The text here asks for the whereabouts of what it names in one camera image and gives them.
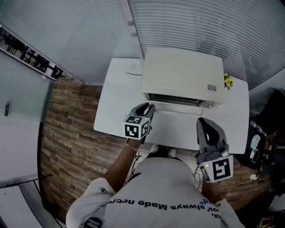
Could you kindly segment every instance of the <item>horizontal blind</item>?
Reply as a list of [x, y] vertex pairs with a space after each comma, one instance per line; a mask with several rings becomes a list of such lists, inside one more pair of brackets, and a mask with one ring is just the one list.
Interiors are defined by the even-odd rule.
[[113, 57], [138, 57], [120, 0], [14, 0], [0, 23], [84, 82], [102, 84]]
[[285, 7], [279, 0], [129, 0], [143, 53], [173, 47], [223, 58], [249, 88], [285, 66]]

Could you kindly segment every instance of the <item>white microwave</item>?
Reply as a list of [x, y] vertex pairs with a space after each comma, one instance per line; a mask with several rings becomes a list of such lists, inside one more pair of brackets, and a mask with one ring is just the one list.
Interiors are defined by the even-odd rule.
[[224, 102], [222, 58], [184, 49], [148, 47], [141, 92], [154, 103], [217, 107]]

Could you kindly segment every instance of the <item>white sneaker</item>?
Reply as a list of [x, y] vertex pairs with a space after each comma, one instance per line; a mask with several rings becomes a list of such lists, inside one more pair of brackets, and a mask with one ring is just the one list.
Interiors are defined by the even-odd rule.
[[151, 153], [157, 153], [159, 151], [159, 145], [153, 144], [151, 147]]
[[168, 152], [167, 152], [167, 157], [168, 158], [175, 158], [176, 156], [176, 150], [174, 148], [171, 148]]

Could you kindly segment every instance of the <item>wooden floor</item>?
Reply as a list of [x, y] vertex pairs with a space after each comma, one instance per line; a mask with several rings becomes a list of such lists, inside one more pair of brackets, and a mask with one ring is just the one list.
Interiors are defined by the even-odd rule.
[[[63, 220], [72, 202], [92, 180], [102, 177], [125, 144], [123, 138], [93, 130], [101, 90], [102, 87], [82, 85], [66, 76], [57, 80], [53, 89], [42, 135], [41, 173], [53, 175], [43, 180], [43, 190], [49, 204], [59, 205], [58, 216]], [[150, 147], [150, 144], [140, 147], [141, 158], [136, 165], [146, 158]], [[176, 156], [194, 171], [196, 153], [177, 149]], [[235, 160], [234, 177], [221, 183], [222, 196], [235, 210], [266, 191], [269, 183], [254, 180], [236, 187], [223, 187], [247, 182], [250, 174], [256, 172]], [[259, 177], [268, 180], [262, 174]], [[195, 179], [198, 187], [199, 175]]]

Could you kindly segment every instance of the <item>white t-shirt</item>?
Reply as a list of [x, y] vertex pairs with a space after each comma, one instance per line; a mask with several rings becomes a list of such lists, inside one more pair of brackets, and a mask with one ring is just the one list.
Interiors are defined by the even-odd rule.
[[104, 207], [103, 228], [244, 227], [226, 199], [210, 203], [196, 189], [190, 167], [170, 158], [143, 160], [117, 193], [104, 178], [92, 181], [71, 205], [67, 228], [100, 218], [96, 211]]

